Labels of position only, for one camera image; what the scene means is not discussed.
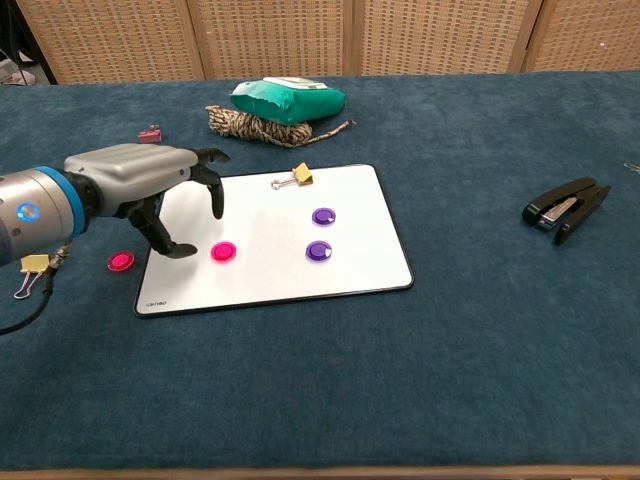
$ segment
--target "binder clip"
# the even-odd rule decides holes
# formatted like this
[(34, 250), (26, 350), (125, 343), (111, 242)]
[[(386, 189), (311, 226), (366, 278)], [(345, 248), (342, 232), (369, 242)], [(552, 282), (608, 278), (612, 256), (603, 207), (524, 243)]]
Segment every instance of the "binder clip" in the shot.
[(522, 211), (522, 219), (529, 225), (551, 230), (562, 217), (568, 215), (554, 238), (554, 243), (561, 245), (602, 203), (609, 190), (609, 185), (597, 186), (594, 178), (579, 178), (549, 190), (530, 202)]
[(307, 167), (306, 163), (302, 162), (291, 171), (293, 172), (291, 178), (287, 180), (274, 180), (271, 182), (271, 188), (273, 188), (274, 190), (279, 190), (280, 187), (291, 185), (293, 183), (297, 183), (300, 186), (311, 185), (313, 183), (313, 175), (311, 174), (311, 170), (309, 170), (309, 167)]
[[(31, 296), (31, 289), (47, 270), (47, 267), (49, 267), (49, 255), (46, 253), (29, 255), (28, 257), (24, 257), (20, 261), (20, 264), (22, 267), (20, 269), (20, 273), (25, 273), (26, 275), (24, 276), (24, 281), (22, 282), (20, 289), (13, 294), (13, 298), (16, 300), (24, 300)], [(31, 280), (31, 283), (29, 283), (31, 274), (35, 274), (35, 277)]]

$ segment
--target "blue indicator light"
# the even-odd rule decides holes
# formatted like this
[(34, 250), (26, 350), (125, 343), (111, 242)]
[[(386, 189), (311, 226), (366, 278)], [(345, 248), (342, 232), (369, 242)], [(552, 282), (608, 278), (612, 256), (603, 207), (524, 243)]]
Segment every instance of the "blue indicator light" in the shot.
[(23, 222), (33, 223), (40, 218), (40, 209), (33, 203), (23, 203), (16, 210), (16, 215)]

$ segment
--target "purple magnet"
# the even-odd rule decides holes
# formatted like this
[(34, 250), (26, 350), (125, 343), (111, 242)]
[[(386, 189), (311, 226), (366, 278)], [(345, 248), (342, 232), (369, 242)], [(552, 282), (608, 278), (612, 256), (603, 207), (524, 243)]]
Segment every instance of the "purple magnet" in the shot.
[(336, 212), (330, 208), (319, 208), (313, 212), (313, 221), (318, 225), (331, 225), (336, 221)]
[(307, 247), (307, 257), (315, 262), (326, 260), (331, 256), (331, 245), (327, 242), (312, 242)]

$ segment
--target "pink magnet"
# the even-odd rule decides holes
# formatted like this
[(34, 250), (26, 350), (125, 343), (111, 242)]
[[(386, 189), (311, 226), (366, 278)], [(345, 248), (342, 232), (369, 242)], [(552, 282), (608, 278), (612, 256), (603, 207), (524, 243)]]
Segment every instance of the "pink magnet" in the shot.
[(124, 272), (129, 270), (135, 262), (135, 256), (131, 252), (118, 252), (109, 259), (107, 268), (112, 272)]
[(211, 258), (218, 262), (231, 260), (236, 256), (236, 246), (231, 242), (216, 243), (211, 249)]

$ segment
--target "coiled rope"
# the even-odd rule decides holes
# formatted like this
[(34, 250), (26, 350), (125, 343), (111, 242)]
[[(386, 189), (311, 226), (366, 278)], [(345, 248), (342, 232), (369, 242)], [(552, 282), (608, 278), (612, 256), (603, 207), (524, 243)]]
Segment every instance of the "coiled rope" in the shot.
[(307, 122), (291, 126), (280, 125), (220, 105), (210, 105), (206, 109), (209, 112), (209, 128), (223, 137), (260, 140), (286, 148), (302, 147), (325, 140), (355, 123), (353, 120), (347, 120), (330, 132), (312, 137), (313, 131)]

